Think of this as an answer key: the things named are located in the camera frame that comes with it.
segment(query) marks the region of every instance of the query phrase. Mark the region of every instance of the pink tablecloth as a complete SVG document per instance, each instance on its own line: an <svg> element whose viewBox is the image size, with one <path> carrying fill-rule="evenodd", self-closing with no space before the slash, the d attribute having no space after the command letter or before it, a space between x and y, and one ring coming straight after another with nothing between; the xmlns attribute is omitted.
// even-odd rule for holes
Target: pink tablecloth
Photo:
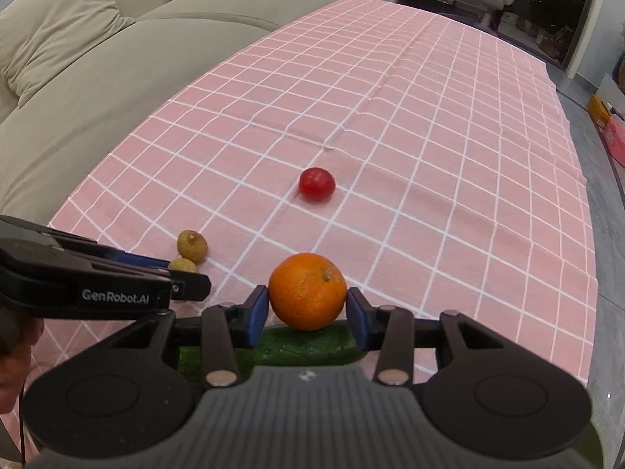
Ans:
<svg viewBox="0 0 625 469"><path fill-rule="evenodd" d="M331 201L297 195L330 170ZM207 304L240 302L293 252L333 260L374 304L465 312L581 381L597 283L585 180L545 65L431 13L342 0L165 102L52 225L172 259L211 246ZM117 329L51 321L39 371ZM435 368L417 353L417 376Z"/></svg>

